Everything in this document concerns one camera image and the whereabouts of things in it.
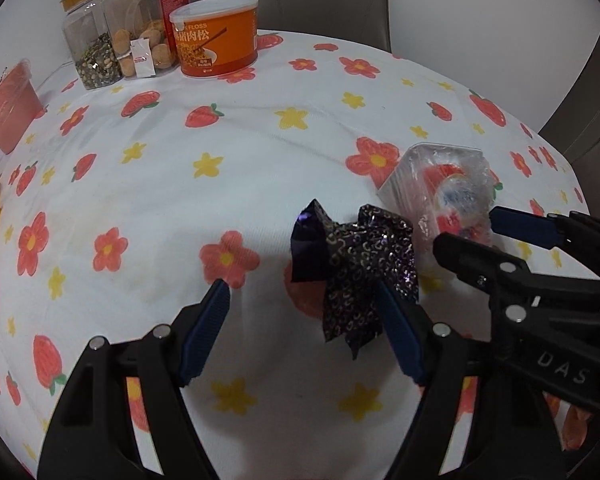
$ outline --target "dining table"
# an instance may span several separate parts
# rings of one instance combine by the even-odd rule
[[[495,205],[587,213],[567,160],[479,88],[350,41],[261,30],[257,43],[251,66],[207,79],[176,69],[87,91],[61,66],[0,154],[0,436],[34,475],[87,342],[140,338],[221,278],[229,313],[182,390],[219,477],[381,480],[421,391],[385,336],[355,360],[344,338],[325,343],[315,291],[291,281],[298,214],[313,199],[337,222],[382,207],[379,187],[420,142],[482,150]],[[533,272],[592,276],[558,249],[494,239]],[[433,320],[488,340],[485,294],[419,285]],[[476,383],[443,470],[462,459]],[[160,471],[138,379],[126,386],[142,461]],[[569,407],[553,407],[560,428]]]

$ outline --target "orange can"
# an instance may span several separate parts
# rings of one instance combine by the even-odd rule
[[[209,77],[256,61],[258,0],[200,0],[170,14],[180,69]]]

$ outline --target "plastic bag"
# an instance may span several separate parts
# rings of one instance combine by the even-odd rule
[[[387,209],[413,223],[418,270],[440,270],[432,254],[440,233],[491,243],[495,184],[481,150],[420,143],[404,153],[378,196]]]

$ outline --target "white wall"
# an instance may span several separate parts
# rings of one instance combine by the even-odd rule
[[[68,59],[60,0],[6,0],[0,74],[21,57],[39,84]],[[597,0],[390,0],[394,53],[469,86],[539,130],[600,33]]]

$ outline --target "clear plastic container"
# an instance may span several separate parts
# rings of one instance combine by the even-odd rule
[[[104,0],[115,56],[126,78],[152,77],[178,65],[171,11],[189,0]]]
[[[89,90],[122,79],[101,3],[102,0],[62,0],[68,11],[62,31],[78,76]]]
[[[23,59],[0,81],[0,149],[11,153],[42,104],[30,83],[29,60]]]

